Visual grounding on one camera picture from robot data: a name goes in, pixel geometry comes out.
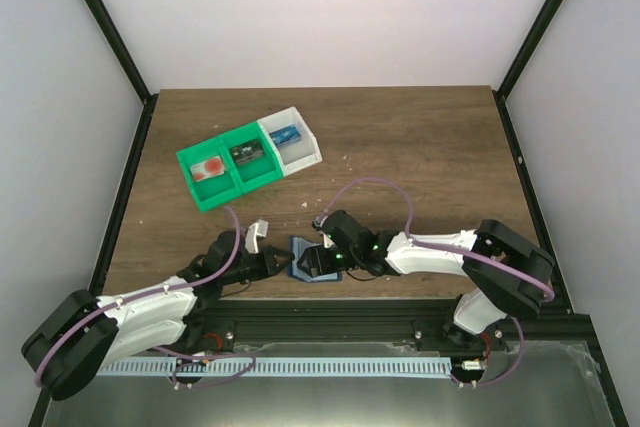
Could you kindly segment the blue leather card holder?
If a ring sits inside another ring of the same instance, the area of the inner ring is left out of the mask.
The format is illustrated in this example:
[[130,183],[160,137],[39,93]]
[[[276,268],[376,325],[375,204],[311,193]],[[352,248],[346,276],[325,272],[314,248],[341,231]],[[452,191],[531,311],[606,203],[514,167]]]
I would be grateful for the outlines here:
[[304,250],[307,247],[312,247],[312,246],[315,246],[315,243],[312,243],[302,237],[292,236],[290,238],[290,249],[294,255],[294,260],[288,267],[287,275],[294,280],[304,282],[304,283],[341,282],[342,281],[341,273],[333,273],[333,274],[321,275],[319,277],[311,277],[310,275],[308,275],[307,273],[303,272],[300,269],[300,267],[302,266],[301,256]]

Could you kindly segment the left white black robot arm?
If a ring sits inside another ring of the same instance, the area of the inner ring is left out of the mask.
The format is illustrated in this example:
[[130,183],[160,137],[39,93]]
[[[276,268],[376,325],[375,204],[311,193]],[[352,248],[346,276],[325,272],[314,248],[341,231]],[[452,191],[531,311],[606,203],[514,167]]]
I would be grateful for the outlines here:
[[294,260],[273,246],[247,249],[243,235],[224,231],[204,254],[165,281],[115,296],[86,289],[69,294],[27,338],[21,354],[36,382],[56,400],[86,387],[99,369],[155,347],[195,352],[203,317],[223,289],[269,279]]

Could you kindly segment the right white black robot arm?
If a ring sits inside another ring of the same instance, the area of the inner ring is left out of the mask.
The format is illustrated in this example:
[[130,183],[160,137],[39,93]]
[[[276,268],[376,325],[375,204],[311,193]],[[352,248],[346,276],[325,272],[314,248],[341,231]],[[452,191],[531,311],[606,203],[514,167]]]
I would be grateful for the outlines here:
[[344,210],[313,225],[319,244],[295,248],[296,268],[309,278],[363,270],[374,278],[418,273],[466,277],[474,285],[439,326],[445,345],[470,348],[487,329],[513,317],[529,320],[554,299],[555,261],[546,251],[497,220],[475,230],[443,235],[373,232]]

